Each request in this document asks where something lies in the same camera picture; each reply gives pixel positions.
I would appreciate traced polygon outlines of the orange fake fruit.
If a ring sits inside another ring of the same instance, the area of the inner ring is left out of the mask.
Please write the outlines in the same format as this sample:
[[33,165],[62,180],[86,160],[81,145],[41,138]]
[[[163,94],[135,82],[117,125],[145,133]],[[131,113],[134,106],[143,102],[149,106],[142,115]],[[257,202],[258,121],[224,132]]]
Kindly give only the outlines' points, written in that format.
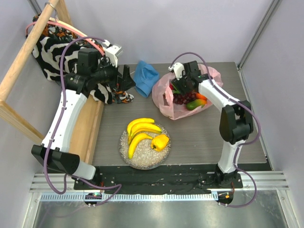
[[197,98],[197,99],[202,99],[202,100],[207,100],[207,97],[203,96],[203,95],[200,94],[200,93],[196,93],[196,98]]

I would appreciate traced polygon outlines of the pink plastic bag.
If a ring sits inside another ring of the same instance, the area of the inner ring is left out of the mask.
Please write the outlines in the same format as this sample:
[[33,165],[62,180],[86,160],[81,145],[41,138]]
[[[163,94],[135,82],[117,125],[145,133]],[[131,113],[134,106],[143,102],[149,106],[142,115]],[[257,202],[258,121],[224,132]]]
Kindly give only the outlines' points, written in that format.
[[178,120],[197,114],[213,106],[212,102],[207,100],[207,103],[204,106],[199,106],[192,111],[189,111],[185,104],[174,104],[173,92],[170,89],[170,82],[174,78],[174,73],[167,73],[161,77],[152,88],[152,100],[164,116],[172,120]]

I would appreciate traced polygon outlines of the yellow fake banana bunch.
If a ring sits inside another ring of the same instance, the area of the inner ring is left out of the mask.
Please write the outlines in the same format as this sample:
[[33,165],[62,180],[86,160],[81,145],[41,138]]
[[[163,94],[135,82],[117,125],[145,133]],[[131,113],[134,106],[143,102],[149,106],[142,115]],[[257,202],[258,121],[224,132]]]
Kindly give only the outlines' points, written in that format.
[[131,121],[127,125],[128,144],[131,143],[136,134],[140,132],[150,132],[161,134],[162,130],[155,124],[155,120],[151,118],[138,118]]

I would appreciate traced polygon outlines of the single yellow fake banana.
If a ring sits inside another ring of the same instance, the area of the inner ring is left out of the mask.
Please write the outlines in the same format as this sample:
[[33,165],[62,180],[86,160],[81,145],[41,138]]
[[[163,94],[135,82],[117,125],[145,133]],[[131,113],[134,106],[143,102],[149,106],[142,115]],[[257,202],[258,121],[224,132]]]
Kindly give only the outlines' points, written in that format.
[[153,138],[149,135],[147,135],[146,133],[139,133],[137,134],[131,141],[130,145],[129,145],[129,150],[128,150],[128,158],[132,159],[133,155],[135,153],[136,147],[139,144],[139,142],[141,142],[142,140],[152,140]]

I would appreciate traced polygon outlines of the yellow fake bell pepper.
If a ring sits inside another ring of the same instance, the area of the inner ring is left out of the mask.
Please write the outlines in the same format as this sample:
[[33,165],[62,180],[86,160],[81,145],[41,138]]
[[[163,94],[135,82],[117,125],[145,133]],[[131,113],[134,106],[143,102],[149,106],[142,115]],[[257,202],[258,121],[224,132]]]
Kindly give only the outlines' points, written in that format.
[[157,152],[160,152],[167,146],[168,142],[169,137],[165,134],[160,134],[152,139],[151,148]]

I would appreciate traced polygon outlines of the red fake dragon fruit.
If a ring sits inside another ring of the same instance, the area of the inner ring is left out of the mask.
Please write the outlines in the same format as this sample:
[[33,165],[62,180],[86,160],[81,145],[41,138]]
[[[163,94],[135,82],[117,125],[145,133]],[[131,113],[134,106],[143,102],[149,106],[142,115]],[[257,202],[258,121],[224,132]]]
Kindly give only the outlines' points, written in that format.
[[169,87],[173,94],[180,94],[180,91],[173,84],[170,84]]

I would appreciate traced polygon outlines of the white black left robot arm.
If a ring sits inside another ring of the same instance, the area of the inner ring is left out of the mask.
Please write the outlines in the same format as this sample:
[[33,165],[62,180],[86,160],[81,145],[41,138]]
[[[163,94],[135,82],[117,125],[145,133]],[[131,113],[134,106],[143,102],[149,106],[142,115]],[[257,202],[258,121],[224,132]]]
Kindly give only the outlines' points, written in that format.
[[34,145],[31,153],[45,170],[85,179],[85,185],[95,190],[101,184],[96,168],[80,160],[79,155],[69,153],[70,141],[76,121],[90,92],[96,85],[112,83],[118,90],[126,91],[135,86],[130,76],[130,68],[124,65],[123,73],[118,71],[118,56],[122,48],[112,45],[101,56],[94,48],[84,48],[78,52],[75,73],[64,76],[64,89],[61,93],[53,123],[41,145]]

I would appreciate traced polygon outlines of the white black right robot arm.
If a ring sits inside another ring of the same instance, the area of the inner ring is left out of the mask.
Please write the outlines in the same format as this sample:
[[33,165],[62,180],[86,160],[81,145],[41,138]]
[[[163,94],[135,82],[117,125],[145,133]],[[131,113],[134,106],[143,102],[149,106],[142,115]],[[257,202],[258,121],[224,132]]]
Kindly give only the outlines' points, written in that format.
[[225,92],[209,73],[201,72],[197,61],[175,63],[169,71],[175,74],[172,85],[181,94],[198,92],[221,112],[219,133],[224,143],[214,182],[221,188],[230,187],[237,178],[240,150],[254,129],[250,102],[239,101]]

